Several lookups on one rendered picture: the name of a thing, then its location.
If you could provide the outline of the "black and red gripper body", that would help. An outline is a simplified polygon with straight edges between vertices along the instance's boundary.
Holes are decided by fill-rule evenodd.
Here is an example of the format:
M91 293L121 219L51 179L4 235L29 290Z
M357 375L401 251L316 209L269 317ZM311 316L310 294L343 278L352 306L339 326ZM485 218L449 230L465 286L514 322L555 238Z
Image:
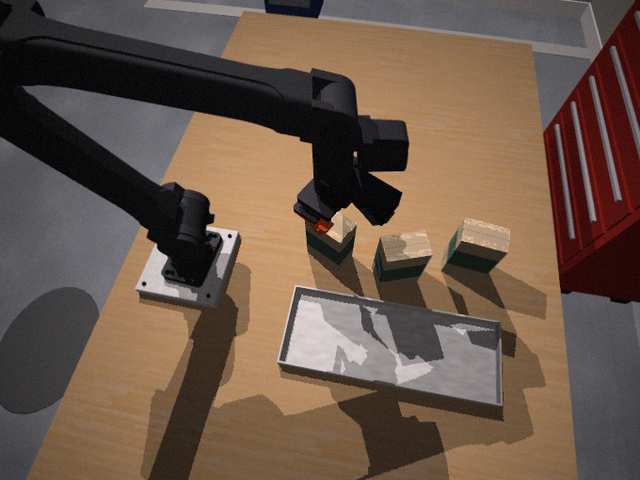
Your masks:
M313 169L312 180L297 194L297 203L294 205L294 211L308 219L312 224L316 224L321 218L326 222L330 222L337 213L334 209L320 201L319 180L337 183L346 179L350 172L340 179L327 179Z

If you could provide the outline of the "brown box with dark green band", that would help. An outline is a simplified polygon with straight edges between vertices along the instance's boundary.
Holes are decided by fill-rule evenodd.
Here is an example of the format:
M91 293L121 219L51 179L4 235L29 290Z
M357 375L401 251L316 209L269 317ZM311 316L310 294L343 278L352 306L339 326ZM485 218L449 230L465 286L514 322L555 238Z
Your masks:
M425 230L380 236L372 265L376 288L416 283L432 255Z
M320 235L305 220L307 251L337 273L352 257L357 223L337 212L334 225Z
M510 229L465 217L443 254L441 271L481 281L508 253Z

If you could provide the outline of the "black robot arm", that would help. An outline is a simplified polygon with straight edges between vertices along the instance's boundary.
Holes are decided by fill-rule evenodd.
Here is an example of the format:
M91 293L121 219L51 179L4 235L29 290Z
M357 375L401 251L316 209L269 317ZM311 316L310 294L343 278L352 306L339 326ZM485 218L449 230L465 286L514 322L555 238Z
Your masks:
M147 239L168 256L166 280L203 285L222 243L206 230L215 220L208 198L175 182L156 184L20 86L75 88L300 137L312 144L320 176L340 179L352 169L340 182L319 180L320 201L339 212L353 197L373 226L395 214L402 192L369 172L406 170L406 123L358 116L355 86L344 75L255 66L65 24L46 18L37 0L0 0L0 26L0 137L148 229Z

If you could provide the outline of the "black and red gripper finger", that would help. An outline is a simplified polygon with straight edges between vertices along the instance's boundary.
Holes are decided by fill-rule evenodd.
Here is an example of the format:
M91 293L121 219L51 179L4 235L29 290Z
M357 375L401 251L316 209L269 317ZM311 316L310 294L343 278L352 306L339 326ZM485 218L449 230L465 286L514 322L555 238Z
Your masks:
M295 211L294 211L295 212ZM297 212L295 212L297 215L301 216L300 214L298 214ZM320 235L322 235L323 233L327 233L331 227L334 225L333 222L326 222L323 218L321 218L316 224L312 224L308 219L306 219L305 217L301 216L303 219L305 219L310 225L311 227L314 229L315 232L319 233Z

